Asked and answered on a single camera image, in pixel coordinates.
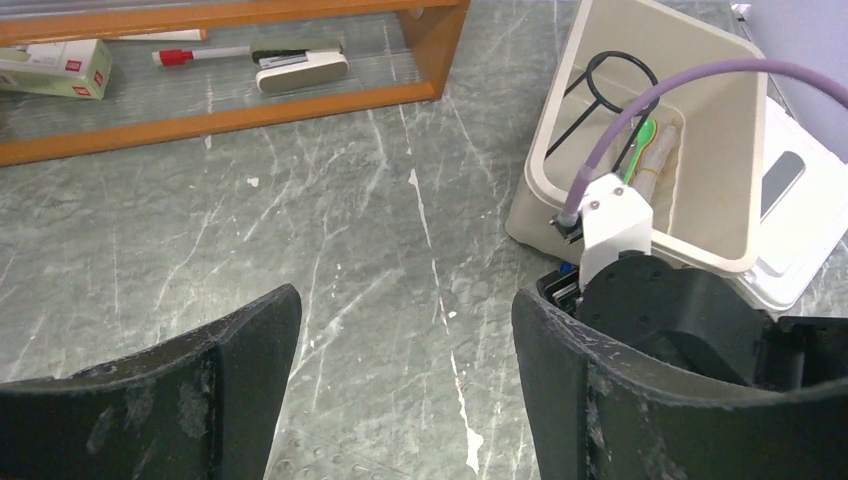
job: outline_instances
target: green spoon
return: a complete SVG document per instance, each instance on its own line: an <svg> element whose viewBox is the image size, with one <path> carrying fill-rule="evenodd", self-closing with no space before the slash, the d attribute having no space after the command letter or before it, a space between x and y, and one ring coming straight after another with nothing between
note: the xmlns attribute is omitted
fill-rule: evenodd
<svg viewBox="0 0 848 480"><path fill-rule="evenodd" d="M636 135L636 151L633 152L633 160L630 161L627 174L624 175L625 184L630 183L633 172L636 171L636 165L639 163L639 159L642 158L642 154L645 153L645 148L657 138L657 130L657 121L653 118L645 122L642 128L639 129L639 133Z"/></svg>

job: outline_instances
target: red marker cap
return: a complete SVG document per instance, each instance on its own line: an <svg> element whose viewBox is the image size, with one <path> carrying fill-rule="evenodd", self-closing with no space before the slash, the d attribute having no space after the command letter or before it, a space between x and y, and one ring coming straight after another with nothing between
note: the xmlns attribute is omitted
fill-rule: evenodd
<svg viewBox="0 0 848 480"><path fill-rule="evenodd" d="M160 50L153 52L153 61L161 67L185 65L190 60L194 60L194 54L190 50Z"/></svg>

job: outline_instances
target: white box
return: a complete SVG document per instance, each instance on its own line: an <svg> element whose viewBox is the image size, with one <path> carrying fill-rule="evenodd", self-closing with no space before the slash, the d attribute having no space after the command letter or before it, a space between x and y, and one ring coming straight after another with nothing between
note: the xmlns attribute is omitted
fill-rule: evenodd
<svg viewBox="0 0 848 480"><path fill-rule="evenodd" d="M567 86L595 55L609 50L634 55L659 80L705 63L762 58L750 42L651 0L580 2L506 220L507 233L520 243L574 264L580 260L582 242L568 245L549 221L616 114L603 107L596 110L545 157L549 146L594 101L585 82L563 98ZM617 59L602 64L594 77L598 89L619 105L650 87L636 66ZM754 266L766 87L765 74L731 74L662 97L654 116L674 123L681 138L651 201L655 255L674 266L688 264L723 277L736 277ZM599 166L599 176L611 167L613 156L608 157Z"/></svg>
<svg viewBox="0 0 848 480"><path fill-rule="evenodd" d="M0 90L100 100L111 71L100 40L0 48Z"/></svg>

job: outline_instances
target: cardboard box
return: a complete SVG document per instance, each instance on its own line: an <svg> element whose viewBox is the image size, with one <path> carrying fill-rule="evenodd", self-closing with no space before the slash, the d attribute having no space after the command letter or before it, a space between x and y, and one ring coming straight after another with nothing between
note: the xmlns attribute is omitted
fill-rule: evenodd
<svg viewBox="0 0 848 480"><path fill-rule="evenodd" d="M100 40L0 48L0 90L100 100L111 71Z"/></svg>

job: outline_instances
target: red label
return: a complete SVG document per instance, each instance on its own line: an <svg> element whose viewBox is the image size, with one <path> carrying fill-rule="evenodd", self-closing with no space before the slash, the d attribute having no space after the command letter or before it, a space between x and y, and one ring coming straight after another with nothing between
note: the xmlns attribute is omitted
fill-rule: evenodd
<svg viewBox="0 0 848 480"><path fill-rule="evenodd" d="M79 72L80 68L82 68L82 62L78 60L68 60L65 64L65 70L69 72Z"/></svg>

